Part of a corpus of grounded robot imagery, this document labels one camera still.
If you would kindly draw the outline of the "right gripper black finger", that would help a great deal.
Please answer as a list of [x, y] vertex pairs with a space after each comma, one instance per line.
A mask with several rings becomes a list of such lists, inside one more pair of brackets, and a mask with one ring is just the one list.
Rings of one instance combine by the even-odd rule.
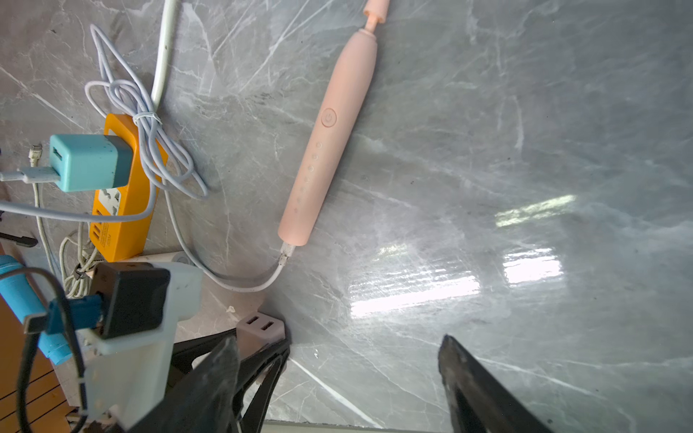
[[439, 371], [455, 432], [548, 432], [460, 342], [442, 339]]

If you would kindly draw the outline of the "pink charger adapter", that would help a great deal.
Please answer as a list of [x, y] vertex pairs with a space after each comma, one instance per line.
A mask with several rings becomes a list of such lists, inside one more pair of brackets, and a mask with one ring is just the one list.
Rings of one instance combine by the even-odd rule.
[[240, 358], [245, 360], [267, 346], [285, 340], [285, 324], [281, 319], [255, 312], [237, 323], [236, 339]]

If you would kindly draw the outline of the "orange power strip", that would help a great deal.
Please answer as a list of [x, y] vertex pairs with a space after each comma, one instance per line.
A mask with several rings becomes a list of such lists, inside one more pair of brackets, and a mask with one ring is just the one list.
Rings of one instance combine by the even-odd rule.
[[[106, 116], [104, 134], [117, 136], [133, 150], [128, 184], [117, 189], [95, 193], [92, 214], [95, 216], [131, 216], [144, 212], [150, 195], [150, 180], [144, 173], [139, 156], [139, 133], [129, 115]], [[144, 251], [152, 217], [125, 223], [94, 223], [90, 240], [102, 257], [110, 262], [131, 259]]]

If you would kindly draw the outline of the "pink electric toothbrush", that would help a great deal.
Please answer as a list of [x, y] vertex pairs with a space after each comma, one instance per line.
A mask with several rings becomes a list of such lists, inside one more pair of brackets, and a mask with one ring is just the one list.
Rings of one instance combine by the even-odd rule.
[[366, 25], [351, 36], [337, 59], [279, 226], [285, 245], [303, 246], [310, 239], [373, 79], [375, 28], [386, 21], [389, 5], [366, 3]]

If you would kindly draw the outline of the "teal charger adapter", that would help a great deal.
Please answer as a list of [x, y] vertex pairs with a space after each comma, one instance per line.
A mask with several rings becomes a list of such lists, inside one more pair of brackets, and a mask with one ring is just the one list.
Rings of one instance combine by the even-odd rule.
[[63, 192], [98, 191], [128, 184], [134, 151], [115, 135], [52, 135], [49, 162]]

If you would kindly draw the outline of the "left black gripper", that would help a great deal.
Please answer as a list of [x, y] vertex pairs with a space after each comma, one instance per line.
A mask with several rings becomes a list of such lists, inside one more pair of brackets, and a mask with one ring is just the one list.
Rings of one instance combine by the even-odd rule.
[[290, 341], [245, 360], [236, 330], [176, 343], [167, 396], [131, 432], [259, 432]]

